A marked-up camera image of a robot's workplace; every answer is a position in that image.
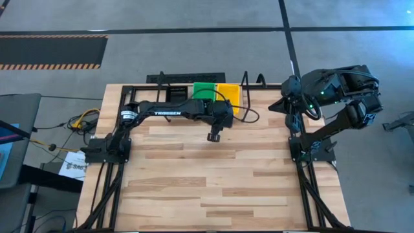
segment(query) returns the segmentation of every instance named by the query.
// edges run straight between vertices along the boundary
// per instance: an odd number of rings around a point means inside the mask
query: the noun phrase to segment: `wooden tabletop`
[[[112,132],[122,85],[108,85],[96,136]],[[137,101],[156,100],[156,91],[138,91]],[[243,93],[246,103],[246,91]],[[116,230],[305,230],[305,216],[295,164],[290,159],[285,115],[271,112],[278,90],[250,91],[254,124],[235,121],[208,142],[210,126],[183,118],[168,123],[150,117],[131,132],[132,150],[125,166]],[[160,100],[165,100],[161,92]],[[305,118],[307,131],[323,120]],[[337,173],[314,162],[321,198],[349,224]],[[88,167],[78,206],[78,221],[89,215],[100,164]],[[96,203],[100,200],[105,171]],[[317,225],[312,198],[312,216]],[[110,200],[104,226],[109,222]]]

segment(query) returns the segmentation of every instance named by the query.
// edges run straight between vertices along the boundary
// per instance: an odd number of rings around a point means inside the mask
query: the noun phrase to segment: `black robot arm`
[[[207,136],[211,142],[219,142],[219,132],[223,128],[231,128],[233,124],[233,108],[229,100],[215,102],[210,99],[190,99],[182,104],[167,102],[139,103],[140,117],[150,116],[182,116],[194,121],[202,121],[212,126]]]
[[[377,96],[353,100],[336,114],[337,117],[332,122],[314,133],[302,133],[300,135],[301,148],[303,151],[317,152],[323,140],[345,129],[362,129],[372,124],[376,114],[381,110],[382,106]]]
[[[231,128],[233,108],[229,100],[189,99],[181,104],[167,102],[131,102],[121,108],[120,122],[114,133],[104,139],[91,139],[85,152],[86,162],[123,163],[129,160],[131,139],[129,132],[151,116],[182,116],[194,121],[203,121],[212,126],[207,140],[219,142],[219,132]]]
[[[285,124],[294,133],[301,132],[300,115],[313,120],[321,118],[321,106],[348,102],[335,120],[314,133],[302,133],[304,152],[317,151],[321,141],[345,130],[362,129],[382,110],[378,99],[379,81],[366,65],[338,69],[318,69],[301,79],[291,76],[282,83],[282,98],[268,107],[270,111],[286,114]]]

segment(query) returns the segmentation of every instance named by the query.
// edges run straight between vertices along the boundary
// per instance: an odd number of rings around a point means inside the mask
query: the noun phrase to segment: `black holder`
[[[300,145],[300,138],[299,137],[289,137],[289,148],[290,148],[290,155],[293,161],[302,161],[302,162],[310,162],[310,161],[326,161],[332,162],[336,160],[335,153],[333,150],[334,145],[336,142],[332,143],[331,139],[326,139],[321,142],[319,145],[319,149],[316,153],[307,153],[302,154],[302,148]]]
[[[89,141],[89,147],[95,149],[85,153],[85,162],[109,162],[115,164],[128,162],[129,152],[131,151],[131,139],[121,140],[120,146],[123,152],[107,150],[107,145],[107,139],[91,139]]]
[[[187,86],[169,86],[166,90],[166,102],[180,103],[188,99]]]

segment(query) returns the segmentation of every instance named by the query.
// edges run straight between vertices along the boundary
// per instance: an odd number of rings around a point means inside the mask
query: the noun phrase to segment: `floor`
[[[0,31],[283,29],[287,22],[282,20],[279,2],[10,0],[0,17]],[[390,29],[414,25],[414,2],[284,0],[284,4],[293,43],[287,43],[283,31],[111,34],[101,69],[1,71],[0,94],[101,98],[107,83],[144,83],[147,74],[159,71],[225,72],[227,82],[238,82],[244,71],[252,76],[261,72],[267,82],[283,82],[292,74],[292,66],[305,74],[313,69],[366,64],[381,80],[384,110],[372,126],[334,137],[338,141],[335,154],[347,210],[355,228],[414,232],[414,196],[408,194],[408,184],[414,183],[414,144],[406,130],[386,133],[381,126],[398,118],[399,113],[413,110],[414,30]],[[99,100],[42,98],[36,126],[56,125],[100,104]],[[341,108],[329,106],[323,113],[329,117]],[[35,136],[61,144],[68,135],[64,129],[53,129]],[[67,146],[78,148],[82,144],[82,138],[76,136]],[[49,160],[50,155],[33,147],[25,163],[39,166]],[[50,230],[55,225],[47,226]]]

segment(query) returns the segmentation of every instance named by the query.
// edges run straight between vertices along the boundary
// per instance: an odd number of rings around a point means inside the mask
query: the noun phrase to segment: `green block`
[[[193,86],[193,98],[203,98],[203,99],[211,99],[215,100],[215,92],[214,91],[200,91],[201,89],[213,89],[215,90],[215,83],[194,83]]]

